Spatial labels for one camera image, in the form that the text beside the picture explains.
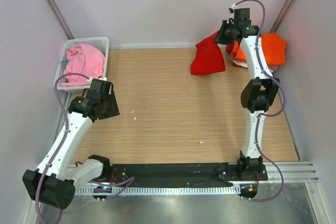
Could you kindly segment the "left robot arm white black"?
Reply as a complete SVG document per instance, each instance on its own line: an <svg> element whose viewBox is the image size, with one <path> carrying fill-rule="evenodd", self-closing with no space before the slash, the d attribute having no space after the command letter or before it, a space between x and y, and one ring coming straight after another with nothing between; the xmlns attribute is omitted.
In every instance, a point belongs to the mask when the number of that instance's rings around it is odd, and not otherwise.
<svg viewBox="0 0 336 224"><path fill-rule="evenodd" d="M119 114L113 84L93 79L86 94L71 101L65 124L45 158L35 170L26 170L23 174L30 198L64 210L72 202L76 189L92 180L106 182L112 173L106 157L91 155L77 168L69 169L69 165L93 123Z"/></svg>

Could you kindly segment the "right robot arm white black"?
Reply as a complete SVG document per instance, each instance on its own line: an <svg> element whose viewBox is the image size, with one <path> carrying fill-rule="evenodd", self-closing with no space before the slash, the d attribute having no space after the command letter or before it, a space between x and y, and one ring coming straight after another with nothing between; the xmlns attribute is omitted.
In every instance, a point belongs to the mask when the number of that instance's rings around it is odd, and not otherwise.
<svg viewBox="0 0 336 224"><path fill-rule="evenodd" d="M262 139L265 118L278 93L279 80L275 79L267 66L261 45L259 27L252 25L248 8L230 8L231 16L223 21L214 42L228 46L237 42L244 53L250 81L240 95L242 107L246 110L247 123L245 139L236 164L219 167L223 181L255 180L267 178Z"/></svg>

